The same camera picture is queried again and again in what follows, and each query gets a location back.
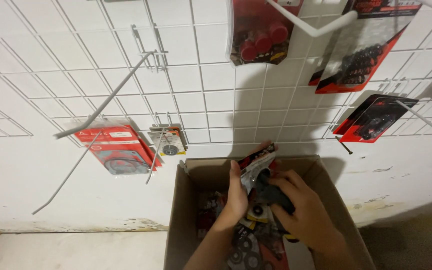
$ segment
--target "label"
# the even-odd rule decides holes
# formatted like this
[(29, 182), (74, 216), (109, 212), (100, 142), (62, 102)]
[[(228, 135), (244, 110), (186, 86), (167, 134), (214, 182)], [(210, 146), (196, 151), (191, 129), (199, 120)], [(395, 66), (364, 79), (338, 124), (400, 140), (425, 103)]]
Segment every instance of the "label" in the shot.
[(109, 135), (113, 138), (123, 138), (133, 136), (130, 132), (110, 132)]
[(277, 3), (283, 7), (297, 7), (300, 5), (301, 0), (277, 0)]

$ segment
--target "red rubber cap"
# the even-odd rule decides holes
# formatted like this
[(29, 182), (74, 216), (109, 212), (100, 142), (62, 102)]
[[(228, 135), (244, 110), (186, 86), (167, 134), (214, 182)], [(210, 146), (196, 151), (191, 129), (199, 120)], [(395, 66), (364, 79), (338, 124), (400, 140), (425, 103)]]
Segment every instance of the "red rubber cap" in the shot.
[(280, 21), (275, 21), (269, 26), (269, 35), (273, 44), (279, 44), (288, 38), (288, 29)]
[(264, 32), (260, 32), (256, 35), (254, 43), (256, 45), (256, 51), (259, 53), (266, 53), (271, 49), (271, 46), (273, 46), (269, 35)]
[(243, 58), (244, 61), (253, 61), (258, 55), (255, 44), (249, 40), (243, 41), (243, 43), (241, 43), (241, 46), (239, 46), (239, 53), (241, 54), (241, 58)]

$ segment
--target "open cardboard box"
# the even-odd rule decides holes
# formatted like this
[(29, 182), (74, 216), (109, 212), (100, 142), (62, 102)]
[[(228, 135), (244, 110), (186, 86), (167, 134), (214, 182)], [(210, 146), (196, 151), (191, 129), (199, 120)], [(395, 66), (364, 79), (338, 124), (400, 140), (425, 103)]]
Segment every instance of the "open cardboard box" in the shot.
[[(293, 169), (320, 197), (335, 227), (345, 236), (361, 269), (375, 270), (371, 256), (319, 156), (281, 159), (279, 169)], [(230, 159), (187, 159), (176, 172), (173, 208), (167, 235), (164, 270), (183, 269), (200, 241), (196, 234), (198, 193), (227, 191)], [(313, 256), (316, 270), (331, 269)]]

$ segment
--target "hand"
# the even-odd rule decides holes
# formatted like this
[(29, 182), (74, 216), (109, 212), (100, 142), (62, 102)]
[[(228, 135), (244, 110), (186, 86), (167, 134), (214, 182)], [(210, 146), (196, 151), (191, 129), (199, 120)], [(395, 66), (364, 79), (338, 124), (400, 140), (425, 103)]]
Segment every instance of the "hand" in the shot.
[[(262, 142), (250, 154), (265, 149), (271, 144), (271, 141)], [(241, 168), (237, 161), (231, 160), (231, 169), (229, 170), (229, 190), (227, 192), (227, 202), (220, 214), (222, 225), (224, 227), (236, 225), (241, 218), (248, 212), (248, 194), (241, 183)]]
[(343, 235), (334, 227), (318, 194), (295, 171), (288, 170), (270, 179), (288, 196), (296, 210), (292, 215), (277, 204), (271, 210), (284, 228), (314, 251), (337, 256), (346, 248)]

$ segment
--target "wire grid panel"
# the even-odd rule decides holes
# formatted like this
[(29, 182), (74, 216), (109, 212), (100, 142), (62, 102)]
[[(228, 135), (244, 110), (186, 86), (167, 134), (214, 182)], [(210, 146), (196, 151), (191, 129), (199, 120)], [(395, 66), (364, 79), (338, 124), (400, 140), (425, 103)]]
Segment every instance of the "wire grid panel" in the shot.
[[(326, 2), (305, 1), (300, 18), (320, 28), (346, 3)], [(226, 12), (225, 1), (0, 0), (0, 78), (62, 131), (96, 110), (141, 59), (138, 52), (165, 51), (102, 113), (130, 117), (143, 135), (152, 125), (179, 124), (190, 145), (332, 141), (332, 130), (369, 90), (419, 98), (415, 109), (432, 121), (432, 96), (425, 97), (432, 9), (419, 11), (365, 91), (329, 95), (315, 95), (307, 83), (330, 34), (311, 38), (295, 27), (281, 64), (233, 69), (225, 58)], [(432, 130), (410, 114), (384, 134), (421, 136)]]

